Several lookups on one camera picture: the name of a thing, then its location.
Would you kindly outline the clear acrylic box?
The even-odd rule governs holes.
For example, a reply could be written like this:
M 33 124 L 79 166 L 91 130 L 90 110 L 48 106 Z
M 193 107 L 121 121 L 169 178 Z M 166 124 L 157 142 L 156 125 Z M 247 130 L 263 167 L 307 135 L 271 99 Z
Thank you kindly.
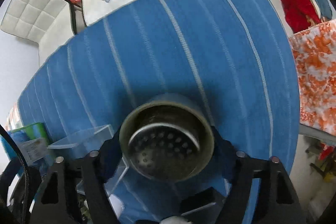
M 112 139 L 113 135 L 112 126 L 106 124 L 67 135 L 63 139 L 49 145 L 48 149 L 56 156 L 62 156 L 67 160 L 79 159 L 93 150 L 99 150 L 104 141 Z M 128 163 L 122 158 L 114 175 L 110 175 L 109 180 L 104 184 L 108 196 L 117 188 L 128 169 Z

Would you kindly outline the blue cardboard box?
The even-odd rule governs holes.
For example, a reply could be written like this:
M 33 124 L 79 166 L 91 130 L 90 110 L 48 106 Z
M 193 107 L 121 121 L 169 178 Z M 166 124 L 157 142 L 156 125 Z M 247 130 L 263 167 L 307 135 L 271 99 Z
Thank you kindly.
M 44 177 L 53 163 L 52 152 L 48 149 L 50 144 L 47 129 L 44 123 L 33 123 L 22 126 L 5 125 L 5 130 L 17 144 L 28 166 L 39 170 Z

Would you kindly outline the blue striped tablecloth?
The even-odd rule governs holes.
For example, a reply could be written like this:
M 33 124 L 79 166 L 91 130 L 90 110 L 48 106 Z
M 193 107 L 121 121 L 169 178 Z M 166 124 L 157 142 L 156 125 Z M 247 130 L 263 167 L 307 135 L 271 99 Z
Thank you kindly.
M 276 156 L 290 172 L 297 70 L 269 0 L 134 1 L 59 47 L 22 92 L 19 112 L 24 124 L 43 122 L 56 142 L 106 124 L 120 132 L 134 109 L 161 94 L 187 97 L 236 150 Z M 181 202 L 210 187 L 224 197 L 231 189 L 215 148 L 199 174 L 179 182 L 129 165 L 108 200 L 119 223 L 192 223 Z

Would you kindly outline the orange white floral blanket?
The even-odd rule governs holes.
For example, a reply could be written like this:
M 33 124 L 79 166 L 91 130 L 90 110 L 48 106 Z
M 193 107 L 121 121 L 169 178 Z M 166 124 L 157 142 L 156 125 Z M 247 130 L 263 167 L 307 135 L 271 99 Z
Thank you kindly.
M 335 135 L 335 20 L 289 38 L 297 69 L 300 122 Z

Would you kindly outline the white padded chair left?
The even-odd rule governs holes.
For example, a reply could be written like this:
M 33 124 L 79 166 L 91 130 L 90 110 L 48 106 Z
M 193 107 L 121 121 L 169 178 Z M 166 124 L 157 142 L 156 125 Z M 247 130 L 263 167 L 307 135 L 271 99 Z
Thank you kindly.
M 77 34 L 75 7 L 70 0 L 11 0 L 1 30 L 37 43 L 43 65 Z

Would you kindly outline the red cloth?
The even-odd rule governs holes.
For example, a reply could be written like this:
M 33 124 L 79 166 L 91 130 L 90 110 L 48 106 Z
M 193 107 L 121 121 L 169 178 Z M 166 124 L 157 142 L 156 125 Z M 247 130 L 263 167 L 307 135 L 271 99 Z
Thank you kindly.
M 311 0 L 280 0 L 285 20 L 293 33 L 320 24 L 321 19 Z

